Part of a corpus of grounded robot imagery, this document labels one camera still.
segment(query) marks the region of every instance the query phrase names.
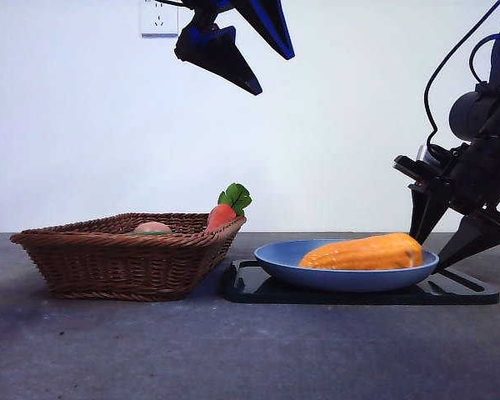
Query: wall socket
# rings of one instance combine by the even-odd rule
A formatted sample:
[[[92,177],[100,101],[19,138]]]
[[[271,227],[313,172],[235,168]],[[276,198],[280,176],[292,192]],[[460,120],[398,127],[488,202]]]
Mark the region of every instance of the wall socket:
[[[140,0],[141,36],[143,38],[176,38],[178,6],[155,0]]]

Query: blue bowl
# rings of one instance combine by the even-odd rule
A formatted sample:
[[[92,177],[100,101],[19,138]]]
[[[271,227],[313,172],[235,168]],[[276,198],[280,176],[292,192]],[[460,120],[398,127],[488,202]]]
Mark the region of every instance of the blue bowl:
[[[277,280],[330,292],[386,292],[407,288],[427,278],[437,266],[437,254],[422,250],[424,264],[418,267],[378,270],[320,269],[299,267],[307,253],[340,239],[294,240],[274,242],[257,248],[255,258]]]

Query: gray surface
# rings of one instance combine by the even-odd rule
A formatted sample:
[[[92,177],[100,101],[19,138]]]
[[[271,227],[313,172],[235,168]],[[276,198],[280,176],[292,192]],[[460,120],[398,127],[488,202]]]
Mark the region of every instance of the gray surface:
[[[230,261],[256,247],[326,237],[340,235],[239,233],[188,298],[143,303],[54,299],[0,234],[0,399],[500,399],[500,303],[237,304],[218,294]],[[500,290],[500,247],[457,269]]]

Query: wicker basket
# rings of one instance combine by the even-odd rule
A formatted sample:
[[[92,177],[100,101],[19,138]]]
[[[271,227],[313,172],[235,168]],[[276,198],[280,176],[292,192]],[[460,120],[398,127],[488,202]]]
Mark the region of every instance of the wicker basket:
[[[236,217],[204,232],[206,213],[126,213],[11,236],[59,298],[167,301],[185,298],[226,256],[246,222]],[[167,235],[124,235],[148,221]]]

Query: black cable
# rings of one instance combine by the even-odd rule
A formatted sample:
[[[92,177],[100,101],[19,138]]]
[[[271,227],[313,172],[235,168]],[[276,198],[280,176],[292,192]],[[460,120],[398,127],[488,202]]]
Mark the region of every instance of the black cable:
[[[474,69],[474,58],[476,57],[476,53],[478,52],[480,47],[483,46],[485,43],[497,39],[500,39],[499,33],[485,37],[484,39],[480,40],[480,42],[476,46],[474,46],[474,49],[470,53],[470,58],[468,59],[468,66],[470,67],[470,72],[476,78],[478,83],[484,84],[485,82],[482,81],[482,79],[480,79],[480,77],[476,74],[476,70]]]
[[[445,64],[448,62],[450,57],[453,56],[453,54],[473,35],[473,33],[475,33],[478,30],[478,28],[480,28],[480,26],[485,22],[485,20],[487,18],[489,18],[489,16],[494,12],[494,10],[496,10],[498,8],[499,5],[500,5],[500,0],[497,0],[494,3],[494,5],[489,9],[489,11],[487,11],[487,13],[482,17],[482,19],[480,19],[476,23],[476,25],[474,25],[474,27],[472,27],[472,29],[470,31],[468,31],[467,34],[453,47],[453,49],[450,50],[450,52],[447,54],[447,56],[441,61],[439,66],[436,68],[435,72],[430,77],[429,81],[427,81],[426,90],[424,91],[424,108],[426,108],[427,119],[432,124],[433,132],[430,133],[429,136],[427,137],[426,146],[427,146],[427,150],[429,151],[429,153],[435,159],[438,159],[438,157],[436,154],[434,154],[434,152],[431,149],[431,141],[432,141],[432,138],[437,133],[438,128],[437,128],[437,124],[435,123],[435,120],[433,119],[433,115],[432,115],[432,112],[430,110],[430,105],[429,105],[429,100],[428,100],[428,94],[430,91],[430,87],[432,86],[433,81],[435,80],[437,75],[441,72],[441,70],[443,69]]]
[[[186,7],[182,2],[171,2],[171,0],[154,0],[154,2],[170,4],[171,6]]]

